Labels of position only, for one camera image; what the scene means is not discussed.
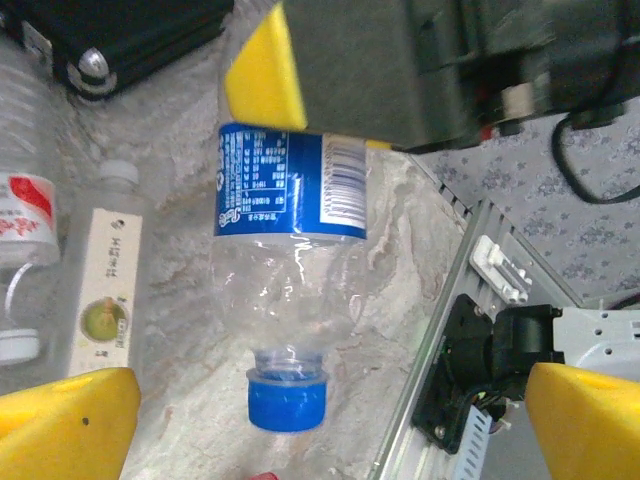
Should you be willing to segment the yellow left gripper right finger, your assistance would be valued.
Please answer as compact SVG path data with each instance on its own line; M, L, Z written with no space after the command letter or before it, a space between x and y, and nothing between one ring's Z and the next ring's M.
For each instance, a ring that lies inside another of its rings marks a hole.
M553 479L639 477L639 384L538 363L525 405Z

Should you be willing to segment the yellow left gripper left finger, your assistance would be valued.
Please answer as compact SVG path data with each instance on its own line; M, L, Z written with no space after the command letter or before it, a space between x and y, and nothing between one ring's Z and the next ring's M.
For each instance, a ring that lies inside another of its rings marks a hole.
M106 368L1 397L3 479L118 479L138 423L129 368Z

